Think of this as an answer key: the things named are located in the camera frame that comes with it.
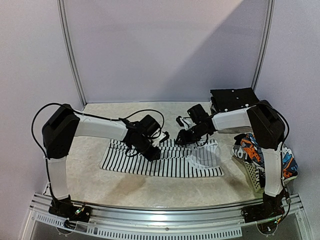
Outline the black white striped shirt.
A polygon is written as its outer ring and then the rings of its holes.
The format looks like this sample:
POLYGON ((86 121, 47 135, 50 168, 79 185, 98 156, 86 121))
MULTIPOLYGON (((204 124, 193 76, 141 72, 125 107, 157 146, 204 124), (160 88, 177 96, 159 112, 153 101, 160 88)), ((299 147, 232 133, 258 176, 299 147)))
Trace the black white striped shirt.
POLYGON ((102 170, 166 178, 210 178, 225 175, 218 164, 215 139, 179 146, 168 139, 159 146, 160 159, 148 161, 123 142, 110 140, 99 167, 102 170))

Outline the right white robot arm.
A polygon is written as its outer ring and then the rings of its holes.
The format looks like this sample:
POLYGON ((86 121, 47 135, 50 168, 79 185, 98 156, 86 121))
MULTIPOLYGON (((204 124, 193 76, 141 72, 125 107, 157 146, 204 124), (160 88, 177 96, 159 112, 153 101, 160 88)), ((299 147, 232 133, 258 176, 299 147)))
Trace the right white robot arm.
POLYGON ((280 150, 285 139, 285 123, 268 101, 262 100, 251 106, 234 110, 225 109, 211 115, 204 110, 201 104, 197 104, 187 113, 194 125, 178 132, 175 139, 177 145, 196 143, 203 136, 211 136, 217 131, 250 127, 263 154, 264 193, 267 196, 276 197, 283 191, 280 150))

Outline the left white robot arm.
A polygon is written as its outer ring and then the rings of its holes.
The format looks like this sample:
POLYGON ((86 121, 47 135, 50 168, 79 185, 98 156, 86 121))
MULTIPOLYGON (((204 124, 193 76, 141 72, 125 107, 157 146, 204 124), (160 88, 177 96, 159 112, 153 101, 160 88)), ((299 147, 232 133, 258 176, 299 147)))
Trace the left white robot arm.
POLYGON ((161 125, 146 115, 139 121, 125 118, 110 119, 92 114, 80 113, 69 104, 60 104, 42 127, 43 146, 48 159, 48 178, 55 209, 63 216, 74 213, 74 205, 69 197, 66 160, 76 137, 93 137, 116 140, 134 148, 148 161, 160 157, 156 144, 161 133, 161 125))

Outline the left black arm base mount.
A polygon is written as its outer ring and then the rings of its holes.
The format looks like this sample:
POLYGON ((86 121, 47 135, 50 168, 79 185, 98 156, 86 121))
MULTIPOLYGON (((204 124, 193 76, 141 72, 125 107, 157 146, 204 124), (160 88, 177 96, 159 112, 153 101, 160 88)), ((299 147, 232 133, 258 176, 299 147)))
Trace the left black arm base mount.
POLYGON ((74 204, 69 195, 64 199, 53 197, 48 213, 72 222, 88 223, 91 218, 92 208, 86 204, 74 204))

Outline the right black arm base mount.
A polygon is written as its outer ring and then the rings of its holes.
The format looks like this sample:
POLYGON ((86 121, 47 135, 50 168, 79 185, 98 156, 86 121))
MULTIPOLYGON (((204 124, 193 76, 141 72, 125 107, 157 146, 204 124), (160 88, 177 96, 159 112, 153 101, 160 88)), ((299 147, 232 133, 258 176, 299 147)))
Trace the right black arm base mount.
POLYGON ((244 206, 241 209, 241 215, 246 223, 273 219, 277 216, 280 218, 276 221, 279 224, 289 214, 291 209, 290 194, 286 190, 282 190, 280 194, 275 197, 267 195, 265 192, 262 194, 262 203, 256 205, 244 206), (288 209, 285 211, 283 207, 283 197, 285 197, 288 209))

